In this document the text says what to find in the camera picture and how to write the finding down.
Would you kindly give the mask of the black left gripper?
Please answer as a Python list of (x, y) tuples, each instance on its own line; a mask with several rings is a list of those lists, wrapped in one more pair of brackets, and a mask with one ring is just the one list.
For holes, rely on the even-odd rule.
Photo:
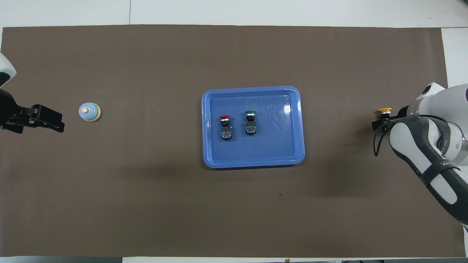
[(13, 96), (1, 89), (0, 90), (0, 127), (1, 130), (9, 130), (11, 132), (22, 134), (24, 126), (8, 124), (7, 121), (15, 114), (18, 115), (20, 121), (26, 127), (42, 127), (55, 130), (58, 133), (63, 133), (65, 123), (62, 122), (63, 115), (55, 110), (52, 110), (43, 105), (33, 105), (30, 108), (20, 107), (17, 105)]

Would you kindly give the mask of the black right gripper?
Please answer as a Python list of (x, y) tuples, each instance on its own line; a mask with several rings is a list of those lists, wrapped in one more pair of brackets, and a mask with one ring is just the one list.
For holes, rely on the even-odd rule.
[[(394, 119), (404, 118), (408, 115), (408, 106), (401, 108)], [(383, 118), (372, 122), (372, 129), (377, 132), (385, 132), (392, 127), (391, 118)]]

